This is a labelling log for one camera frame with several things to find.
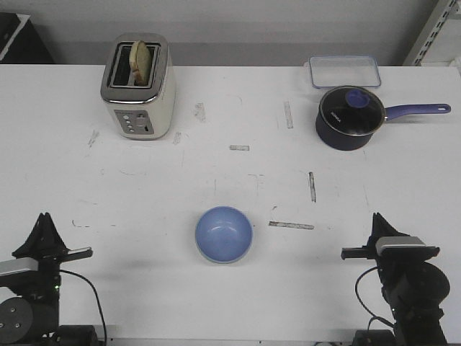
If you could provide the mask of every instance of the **bowl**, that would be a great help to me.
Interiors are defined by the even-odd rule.
[[[232,263],[251,246],[253,229],[239,210],[220,206],[202,215],[195,228],[195,241],[202,255],[215,263]]]

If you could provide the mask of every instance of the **cream toaster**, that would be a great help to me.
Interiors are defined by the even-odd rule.
[[[144,82],[130,65],[139,42],[146,53]],[[124,137],[149,140],[163,136],[171,124],[175,96],[171,55],[163,36],[127,33],[114,41],[102,77],[101,97]]]

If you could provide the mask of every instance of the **gray wall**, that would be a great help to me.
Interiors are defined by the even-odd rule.
[[[176,65],[299,66],[371,54],[399,65],[437,0],[0,0],[32,15],[58,63],[104,64],[124,32],[156,32]]]

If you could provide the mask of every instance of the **saucepan handle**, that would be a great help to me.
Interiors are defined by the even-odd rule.
[[[449,113],[452,108],[446,103],[430,103],[427,105],[400,105],[386,108],[386,120],[396,119],[408,114],[440,114]]]

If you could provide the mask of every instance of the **white table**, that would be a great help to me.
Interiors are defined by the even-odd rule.
[[[99,96],[103,68],[0,66],[0,260],[12,258],[48,211],[67,247],[94,250],[62,268],[94,282],[110,337],[351,340],[369,319],[354,283],[375,263],[342,261],[341,248],[365,244],[380,212],[397,230],[441,247],[431,263],[452,284],[442,328],[449,342],[461,342],[454,68],[380,68],[375,93],[385,106],[448,103],[452,112],[384,124],[351,152],[315,133],[323,92],[301,67],[175,67],[174,119],[157,141],[116,132]],[[254,225],[252,248],[231,265],[208,262],[194,243],[200,215],[216,205],[242,210]],[[392,318],[376,273],[360,291]],[[1,301],[11,296],[0,293]],[[100,326],[92,294],[63,276],[61,324]]]

